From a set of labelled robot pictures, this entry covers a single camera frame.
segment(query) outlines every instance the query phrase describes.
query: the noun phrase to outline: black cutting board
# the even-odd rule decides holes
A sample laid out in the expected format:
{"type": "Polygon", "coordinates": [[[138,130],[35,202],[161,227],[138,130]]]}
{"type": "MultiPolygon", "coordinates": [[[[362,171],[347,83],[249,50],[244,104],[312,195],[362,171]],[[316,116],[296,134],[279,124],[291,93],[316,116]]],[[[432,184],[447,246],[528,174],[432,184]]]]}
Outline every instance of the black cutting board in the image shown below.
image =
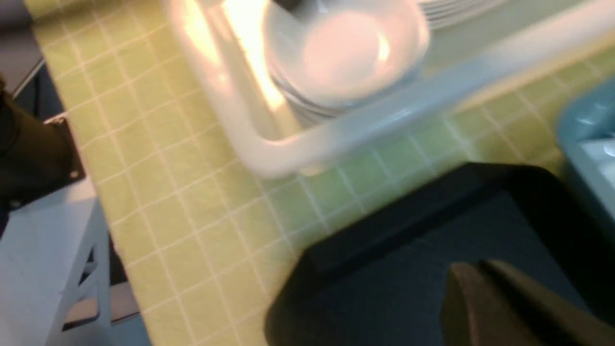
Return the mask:
{"type": "Polygon", "coordinates": [[[559,181],[468,164],[309,248],[269,311],[271,346],[443,345],[453,262],[504,260],[607,322],[615,257],[559,181]]]}

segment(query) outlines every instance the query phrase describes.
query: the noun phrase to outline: dark brown object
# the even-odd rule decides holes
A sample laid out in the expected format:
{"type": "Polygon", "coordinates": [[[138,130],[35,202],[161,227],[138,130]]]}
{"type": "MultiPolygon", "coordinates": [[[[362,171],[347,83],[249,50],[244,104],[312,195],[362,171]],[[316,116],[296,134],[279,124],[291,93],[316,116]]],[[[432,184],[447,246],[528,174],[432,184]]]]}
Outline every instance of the dark brown object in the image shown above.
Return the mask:
{"type": "Polygon", "coordinates": [[[615,329],[499,261],[453,264],[440,317],[447,346],[615,345],[615,329]]]}
{"type": "Polygon", "coordinates": [[[0,208],[16,209],[85,176],[65,119],[43,124],[2,92],[0,208]]]}

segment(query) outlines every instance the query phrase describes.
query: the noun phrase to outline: white bowl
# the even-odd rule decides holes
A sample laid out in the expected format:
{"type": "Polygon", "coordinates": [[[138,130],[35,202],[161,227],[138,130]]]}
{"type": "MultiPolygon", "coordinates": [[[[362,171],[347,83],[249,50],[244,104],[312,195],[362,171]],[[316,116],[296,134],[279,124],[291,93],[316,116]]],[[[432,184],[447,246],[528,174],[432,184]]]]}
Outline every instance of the white bowl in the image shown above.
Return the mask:
{"type": "Polygon", "coordinates": [[[415,0],[307,3],[297,17],[270,3],[263,20],[270,73],[304,100],[353,107],[420,68],[430,34],[415,0]]]}

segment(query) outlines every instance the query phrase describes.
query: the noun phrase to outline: white dish rack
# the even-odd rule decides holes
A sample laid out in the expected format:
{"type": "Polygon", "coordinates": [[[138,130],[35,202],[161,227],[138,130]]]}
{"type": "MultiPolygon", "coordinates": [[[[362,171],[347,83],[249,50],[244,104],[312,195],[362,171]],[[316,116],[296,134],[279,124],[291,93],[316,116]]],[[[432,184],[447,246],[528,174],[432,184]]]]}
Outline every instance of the white dish rack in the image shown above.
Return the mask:
{"type": "Polygon", "coordinates": [[[509,0],[436,31],[419,81],[305,128],[268,77],[260,35],[269,0],[163,0],[201,86],[244,164],[280,177],[326,164],[615,32],[615,0],[509,0]]]}

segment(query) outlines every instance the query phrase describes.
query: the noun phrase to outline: yellow tile countertop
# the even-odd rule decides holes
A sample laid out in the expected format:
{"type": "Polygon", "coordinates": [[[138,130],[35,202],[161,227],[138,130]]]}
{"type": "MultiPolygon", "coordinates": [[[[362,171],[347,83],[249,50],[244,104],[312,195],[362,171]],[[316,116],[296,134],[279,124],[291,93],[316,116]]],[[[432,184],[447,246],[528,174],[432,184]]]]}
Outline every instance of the yellow tile countertop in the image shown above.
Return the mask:
{"type": "Polygon", "coordinates": [[[298,254],[467,160],[554,172],[554,124],[615,49],[471,110],[431,117],[315,177],[238,162],[157,0],[26,0],[154,345],[266,345],[298,254]],[[49,13],[59,18],[45,20],[49,13]]]}

